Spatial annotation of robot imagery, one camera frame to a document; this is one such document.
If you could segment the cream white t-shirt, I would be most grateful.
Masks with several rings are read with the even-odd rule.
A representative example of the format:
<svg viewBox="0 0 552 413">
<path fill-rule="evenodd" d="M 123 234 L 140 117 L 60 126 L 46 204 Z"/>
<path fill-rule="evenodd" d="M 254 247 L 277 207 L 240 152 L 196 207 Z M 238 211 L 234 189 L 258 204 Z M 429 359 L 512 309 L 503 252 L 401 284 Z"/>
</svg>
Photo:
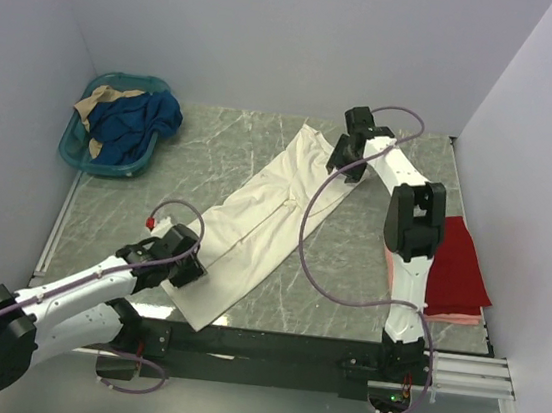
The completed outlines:
<svg viewBox="0 0 552 413">
<path fill-rule="evenodd" d="M 194 330 L 224 314 L 294 252 L 303 212 L 328 178 L 332 149 L 305 124 L 248 183 L 202 214 L 197 256 L 206 275 L 183 288 L 162 286 Z"/>
</svg>

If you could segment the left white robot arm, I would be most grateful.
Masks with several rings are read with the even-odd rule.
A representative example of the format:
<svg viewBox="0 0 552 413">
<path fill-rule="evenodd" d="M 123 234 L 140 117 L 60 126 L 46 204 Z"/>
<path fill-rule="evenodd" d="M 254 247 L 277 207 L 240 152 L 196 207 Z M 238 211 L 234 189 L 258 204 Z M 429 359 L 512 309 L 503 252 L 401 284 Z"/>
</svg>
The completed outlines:
<svg viewBox="0 0 552 413">
<path fill-rule="evenodd" d="M 201 278 L 201 238 L 178 224 L 59 281 L 14 292 L 0 284 L 0 391 L 35 364 L 84 346 L 137 358 L 149 346 L 129 296 L 164 281 L 180 288 Z"/>
</svg>

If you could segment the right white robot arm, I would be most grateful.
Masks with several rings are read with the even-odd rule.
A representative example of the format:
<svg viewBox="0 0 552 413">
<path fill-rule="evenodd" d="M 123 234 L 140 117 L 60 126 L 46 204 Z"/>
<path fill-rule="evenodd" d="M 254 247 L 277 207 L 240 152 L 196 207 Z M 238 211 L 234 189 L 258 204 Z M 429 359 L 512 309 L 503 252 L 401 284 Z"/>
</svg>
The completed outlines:
<svg viewBox="0 0 552 413">
<path fill-rule="evenodd" d="M 368 107 L 345 112 L 347 132 L 327 161 L 328 172 L 342 171 L 357 183 L 371 167 L 390 194 L 383 238 L 389 253 L 391 307 L 373 368 L 388 381 L 423 364 L 429 272 L 445 229 L 446 187 L 433 183 L 397 147 L 387 126 L 379 127 Z"/>
</svg>

